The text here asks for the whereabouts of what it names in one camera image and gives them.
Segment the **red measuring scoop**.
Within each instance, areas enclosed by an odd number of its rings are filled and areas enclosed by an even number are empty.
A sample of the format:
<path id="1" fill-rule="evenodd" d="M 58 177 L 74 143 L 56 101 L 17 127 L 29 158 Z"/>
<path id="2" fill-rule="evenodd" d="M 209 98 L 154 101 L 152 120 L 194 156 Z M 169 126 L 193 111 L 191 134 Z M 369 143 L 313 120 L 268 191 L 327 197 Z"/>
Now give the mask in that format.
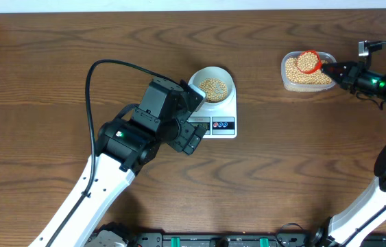
<path id="1" fill-rule="evenodd" d="M 320 70 L 322 61 L 314 50 L 303 51 L 296 59 L 296 68 L 304 74 L 312 74 Z"/>

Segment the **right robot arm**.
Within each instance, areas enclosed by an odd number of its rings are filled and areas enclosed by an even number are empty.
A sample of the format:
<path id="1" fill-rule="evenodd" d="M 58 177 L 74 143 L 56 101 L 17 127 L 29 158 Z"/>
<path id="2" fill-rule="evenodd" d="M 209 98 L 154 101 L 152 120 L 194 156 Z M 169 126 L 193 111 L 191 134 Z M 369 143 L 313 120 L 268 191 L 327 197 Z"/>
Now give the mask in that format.
<path id="1" fill-rule="evenodd" d="M 367 62 L 325 64 L 322 72 L 352 93 L 386 101 L 386 73 L 369 70 Z M 344 211 L 327 219 L 311 240 L 312 246 L 360 246 L 386 220 L 386 145 L 374 164 L 374 178 Z"/>

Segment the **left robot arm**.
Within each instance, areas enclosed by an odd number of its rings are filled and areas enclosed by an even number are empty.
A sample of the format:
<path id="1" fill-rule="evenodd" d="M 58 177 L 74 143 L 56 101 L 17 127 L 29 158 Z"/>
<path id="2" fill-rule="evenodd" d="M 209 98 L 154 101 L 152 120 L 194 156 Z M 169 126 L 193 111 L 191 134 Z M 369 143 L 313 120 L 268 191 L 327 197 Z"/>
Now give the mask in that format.
<path id="1" fill-rule="evenodd" d="M 100 128 L 82 175 L 32 245 L 83 246 L 162 144 L 194 153 L 206 131 L 188 119 L 205 97 L 197 86 L 155 77 L 140 104 L 127 106 Z"/>

